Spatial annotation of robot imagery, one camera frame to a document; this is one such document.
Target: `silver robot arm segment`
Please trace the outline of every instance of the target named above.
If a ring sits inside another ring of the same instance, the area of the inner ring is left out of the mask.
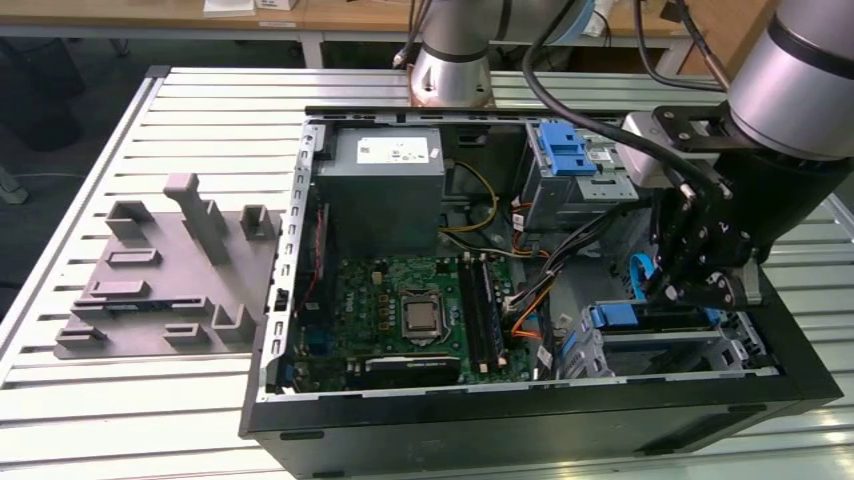
[[[809,160],[854,156],[854,1],[784,0],[729,94],[761,145]]]
[[[425,18],[424,46],[410,89],[420,106],[482,107],[493,97],[490,41],[532,43],[541,25],[566,5],[556,0],[434,0]],[[549,39],[560,40],[590,18],[593,2],[578,0]]]

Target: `screw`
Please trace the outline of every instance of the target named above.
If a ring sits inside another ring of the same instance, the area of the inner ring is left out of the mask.
[[[673,300],[674,302],[677,301],[677,299],[680,298],[680,294],[677,292],[677,289],[673,287],[673,285],[670,285],[666,289],[665,289],[665,296]]]

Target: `table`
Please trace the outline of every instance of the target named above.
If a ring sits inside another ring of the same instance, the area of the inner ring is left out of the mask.
[[[0,7],[0,36],[296,40],[304,44],[309,68],[324,68],[325,41],[406,41],[409,7],[402,1],[301,0],[292,11],[258,10],[255,16],[231,18],[205,18],[203,4],[205,0],[7,0]],[[678,23],[658,15],[648,15],[645,21],[649,47],[668,49],[658,69],[676,75],[692,41]],[[614,47],[634,48],[626,5],[614,9],[609,22]],[[573,45],[601,46],[602,41],[584,36]]]
[[[142,200],[151,211],[175,211],[158,192],[181,171],[201,175],[202,196],[223,211],[250,203],[285,209],[304,108],[406,105],[406,78],[365,70],[165,73],[154,69],[142,84],[0,324],[0,469],[13,469],[5,480],[288,478],[261,447],[237,435],[249,354],[62,361],[53,354],[55,337],[107,242],[103,216],[115,201]],[[500,107],[540,106],[518,73],[493,77]],[[592,110],[721,99],[661,87],[645,76],[542,79],[562,101]],[[832,197],[781,239],[767,268],[847,398],[759,425],[695,455],[504,468],[480,478],[847,478],[854,468],[853,238],[852,214]]]

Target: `motherboard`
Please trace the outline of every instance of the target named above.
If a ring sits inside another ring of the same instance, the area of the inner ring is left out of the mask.
[[[334,322],[301,332],[301,391],[532,378],[525,342],[505,344],[504,257],[342,260]]]

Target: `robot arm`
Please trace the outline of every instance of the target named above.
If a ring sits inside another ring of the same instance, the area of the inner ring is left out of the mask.
[[[759,297],[757,265],[848,177],[854,156],[854,37],[849,0],[784,0],[713,109],[661,107],[625,128],[700,162],[720,188],[691,183],[660,192],[652,241],[658,269],[653,301],[739,309]],[[650,163],[626,152],[636,183]]]
[[[410,88],[416,104],[484,107],[493,97],[490,41],[532,43],[566,2],[556,0],[433,0]],[[576,1],[549,43],[574,37],[588,25],[593,0]]]
[[[489,105],[489,42],[537,38],[542,46],[541,25],[552,28],[566,13],[545,41],[554,42],[578,33],[592,11],[589,0],[434,0],[410,79],[416,103]],[[731,310],[761,300],[757,265],[853,169],[852,18],[852,0],[784,0],[729,101],[633,113],[624,126],[633,135],[614,135],[633,181],[660,188],[650,228],[657,269],[645,283],[652,301]],[[564,110],[570,121],[578,118]],[[703,178],[695,167],[685,178],[662,163],[697,155],[716,160],[695,160]]]

